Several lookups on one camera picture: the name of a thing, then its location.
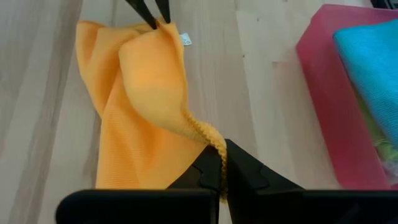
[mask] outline blue cloth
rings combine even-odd
[[[398,147],[398,20],[341,29],[333,39],[372,117]]]

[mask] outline green cloth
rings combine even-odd
[[[386,138],[386,135],[381,131],[376,121],[373,119],[365,101],[361,95],[356,91],[353,86],[353,90],[356,95],[359,108],[362,112],[362,116],[365,119],[366,126],[368,127],[369,133],[372,138],[373,146],[376,148],[381,161],[398,161],[398,149],[394,149],[390,141]]]

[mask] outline pink plastic bin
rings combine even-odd
[[[398,11],[326,4],[296,46],[336,178],[346,189],[391,187],[332,35],[338,29],[393,19]]]

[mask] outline light wood grain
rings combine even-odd
[[[294,46],[323,3],[170,0],[185,47],[189,106],[290,180],[336,189]],[[147,1],[156,16],[153,1]],[[142,19],[122,0],[0,1],[0,224],[54,223],[59,201],[95,181],[100,119],[82,83],[79,19]],[[231,223],[221,206],[220,223]]]

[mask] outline wooden surface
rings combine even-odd
[[[323,3],[170,0],[185,47],[190,109],[306,188],[335,189],[294,45]],[[67,194],[95,181],[97,117],[76,65],[79,19],[141,22],[122,0],[0,1],[0,224],[54,223]],[[220,223],[230,223],[223,205]]]

